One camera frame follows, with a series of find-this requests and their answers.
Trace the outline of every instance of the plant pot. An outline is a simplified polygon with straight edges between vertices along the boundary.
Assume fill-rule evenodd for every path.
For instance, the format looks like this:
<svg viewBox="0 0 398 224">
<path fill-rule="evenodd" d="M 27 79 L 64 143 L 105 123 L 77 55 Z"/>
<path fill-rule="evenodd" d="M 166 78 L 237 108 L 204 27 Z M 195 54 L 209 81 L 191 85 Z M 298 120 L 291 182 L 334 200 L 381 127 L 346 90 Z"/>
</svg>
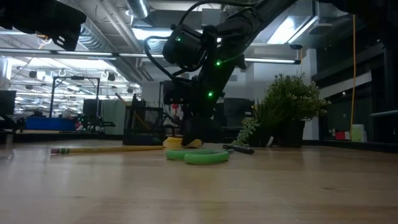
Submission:
<svg viewBox="0 0 398 224">
<path fill-rule="evenodd" d="M 305 121 L 290 121 L 282 123 L 277 141 L 280 147 L 301 147 Z"/>
<path fill-rule="evenodd" d="M 249 135 L 248 140 L 246 142 L 251 147 L 266 147 L 271 136 L 273 136 L 273 134 L 269 128 L 261 127 L 257 128 L 256 131 L 253 132 L 253 134 Z"/>
</svg>

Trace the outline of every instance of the potted plant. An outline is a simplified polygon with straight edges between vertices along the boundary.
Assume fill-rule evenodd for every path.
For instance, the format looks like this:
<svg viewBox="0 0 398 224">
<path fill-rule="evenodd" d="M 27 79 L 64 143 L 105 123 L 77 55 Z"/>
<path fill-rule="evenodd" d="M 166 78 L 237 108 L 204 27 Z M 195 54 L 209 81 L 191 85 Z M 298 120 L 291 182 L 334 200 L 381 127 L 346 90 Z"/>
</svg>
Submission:
<svg viewBox="0 0 398 224">
<path fill-rule="evenodd" d="M 279 146 L 301 147 L 305 121 L 326 113 L 323 108 L 329 103 L 319 99 L 315 82 L 304 84 L 305 74 L 276 75 L 266 91 L 268 104 L 283 113 L 277 133 Z"/>
<path fill-rule="evenodd" d="M 232 144 L 243 145 L 245 142 L 253 147 L 264 147 L 272 144 L 275 134 L 275 127 L 283 120 L 283 112 L 270 107 L 267 98 L 257 102 L 254 110 L 254 117 L 243 121 L 243 129 Z"/>
</svg>

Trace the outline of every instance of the blue bin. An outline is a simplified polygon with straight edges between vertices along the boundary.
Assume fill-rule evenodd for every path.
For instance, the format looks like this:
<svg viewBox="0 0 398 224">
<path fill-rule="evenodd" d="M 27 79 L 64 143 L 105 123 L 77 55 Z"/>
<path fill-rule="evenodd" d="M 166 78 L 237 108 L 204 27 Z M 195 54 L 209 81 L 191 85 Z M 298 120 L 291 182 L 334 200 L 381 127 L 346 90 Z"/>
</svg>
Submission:
<svg viewBox="0 0 398 224">
<path fill-rule="evenodd" d="M 36 118 L 26 119 L 26 129 L 46 131 L 76 131 L 75 122 L 66 118 Z"/>
</svg>

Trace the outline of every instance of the yellow pencil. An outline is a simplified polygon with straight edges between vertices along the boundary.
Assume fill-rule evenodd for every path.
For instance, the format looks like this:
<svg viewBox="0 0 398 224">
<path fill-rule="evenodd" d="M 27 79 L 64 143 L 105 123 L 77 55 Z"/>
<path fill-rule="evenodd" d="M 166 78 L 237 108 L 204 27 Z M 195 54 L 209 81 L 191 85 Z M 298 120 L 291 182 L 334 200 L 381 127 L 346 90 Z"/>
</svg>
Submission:
<svg viewBox="0 0 398 224">
<path fill-rule="evenodd" d="M 163 146 L 123 146 L 123 147 L 83 147 L 51 149 L 51 154 L 99 153 L 99 152 L 131 152 L 163 150 Z"/>
</svg>

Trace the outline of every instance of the wooden table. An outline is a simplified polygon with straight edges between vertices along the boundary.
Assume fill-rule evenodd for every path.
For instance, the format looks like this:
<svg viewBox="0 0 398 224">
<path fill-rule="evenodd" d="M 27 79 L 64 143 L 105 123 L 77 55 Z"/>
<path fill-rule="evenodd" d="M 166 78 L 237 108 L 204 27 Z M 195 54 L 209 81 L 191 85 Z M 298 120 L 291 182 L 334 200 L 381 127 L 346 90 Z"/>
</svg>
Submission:
<svg viewBox="0 0 398 224">
<path fill-rule="evenodd" d="M 0 161 L 0 223 L 398 222 L 395 154 L 272 148 L 213 166 L 166 161 L 162 151 L 49 154 L 118 144 L 16 144 Z"/>
</svg>

